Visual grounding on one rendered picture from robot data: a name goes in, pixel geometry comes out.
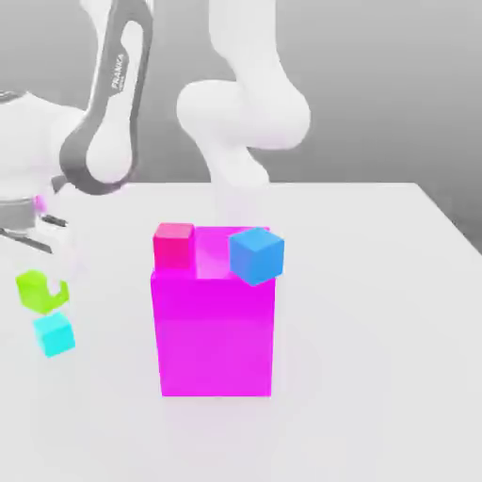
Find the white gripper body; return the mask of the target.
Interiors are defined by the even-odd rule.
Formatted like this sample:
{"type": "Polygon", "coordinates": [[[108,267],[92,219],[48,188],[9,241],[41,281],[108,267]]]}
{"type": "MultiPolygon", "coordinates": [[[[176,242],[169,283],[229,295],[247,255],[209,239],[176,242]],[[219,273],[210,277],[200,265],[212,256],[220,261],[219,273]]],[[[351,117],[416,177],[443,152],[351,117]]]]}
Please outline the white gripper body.
{"type": "Polygon", "coordinates": [[[73,277],[77,268],[78,255],[67,228],[0,229],[0,274],[33,269],[52,277],[73,277]]]}

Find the small green cube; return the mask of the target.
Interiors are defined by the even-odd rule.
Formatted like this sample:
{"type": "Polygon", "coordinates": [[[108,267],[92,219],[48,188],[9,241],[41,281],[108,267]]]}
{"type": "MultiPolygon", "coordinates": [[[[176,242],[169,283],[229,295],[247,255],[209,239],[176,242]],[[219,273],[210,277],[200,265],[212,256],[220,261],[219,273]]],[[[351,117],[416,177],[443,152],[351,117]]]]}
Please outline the small green cube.
{"type": "Polygon", "coordinates": [[[61,281],[56,293],[51,293],[47,277],[38,270],[28,270],[16,277],[22,304],[39,314],[48,314],[70,300],[68,284],[61,281]]]}

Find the small cyan cube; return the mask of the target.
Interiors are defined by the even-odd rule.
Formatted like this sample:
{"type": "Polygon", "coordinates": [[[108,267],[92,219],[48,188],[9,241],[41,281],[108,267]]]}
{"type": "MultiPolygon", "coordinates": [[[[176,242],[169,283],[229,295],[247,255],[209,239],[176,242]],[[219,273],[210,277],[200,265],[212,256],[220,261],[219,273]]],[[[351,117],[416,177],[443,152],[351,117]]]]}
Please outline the small cyan cube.
{"type": "Polygon", "coordinates": [[[50,313],[33,322],[43,354],[50,358],[75,347],[72,324],[61,312],[50,313]]]}

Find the small red cube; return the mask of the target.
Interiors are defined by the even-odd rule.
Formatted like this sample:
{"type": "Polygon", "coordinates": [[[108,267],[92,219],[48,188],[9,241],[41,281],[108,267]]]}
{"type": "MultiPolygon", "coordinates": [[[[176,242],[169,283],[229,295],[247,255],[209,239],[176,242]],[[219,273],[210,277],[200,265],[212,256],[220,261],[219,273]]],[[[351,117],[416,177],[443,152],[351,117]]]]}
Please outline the small red cube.
{"type": "Polygon", "coordinates": [[[194,263],[195,227],[191,223],[160,223],[153,235],[156,269],[189,269],[194,263]]]}

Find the small blue cube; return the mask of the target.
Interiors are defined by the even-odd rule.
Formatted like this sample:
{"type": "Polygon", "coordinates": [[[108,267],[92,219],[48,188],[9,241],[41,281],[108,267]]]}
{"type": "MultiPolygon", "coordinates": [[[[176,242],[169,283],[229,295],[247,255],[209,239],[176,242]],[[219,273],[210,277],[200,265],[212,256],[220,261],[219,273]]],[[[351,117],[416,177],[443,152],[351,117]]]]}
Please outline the small blue cube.
{"type": "Polygon", "coordinates": [[[250,286],[277,278],[283,272],[284,239],[256,227],[229,237],[230,270],[250,286]]]}

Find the large magenta box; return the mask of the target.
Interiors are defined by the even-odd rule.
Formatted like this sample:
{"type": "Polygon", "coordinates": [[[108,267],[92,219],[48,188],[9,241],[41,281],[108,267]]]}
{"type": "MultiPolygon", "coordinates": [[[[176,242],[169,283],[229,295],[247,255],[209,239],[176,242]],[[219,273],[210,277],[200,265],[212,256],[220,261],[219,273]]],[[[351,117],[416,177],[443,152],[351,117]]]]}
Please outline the large magenta box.
{"type": "Polygon", "coordinates": [[[193,265],[151,275],[161,393],[269,397],[276,282],[250,286],[231,272],[239,228],[194,227],[193,265]]]}

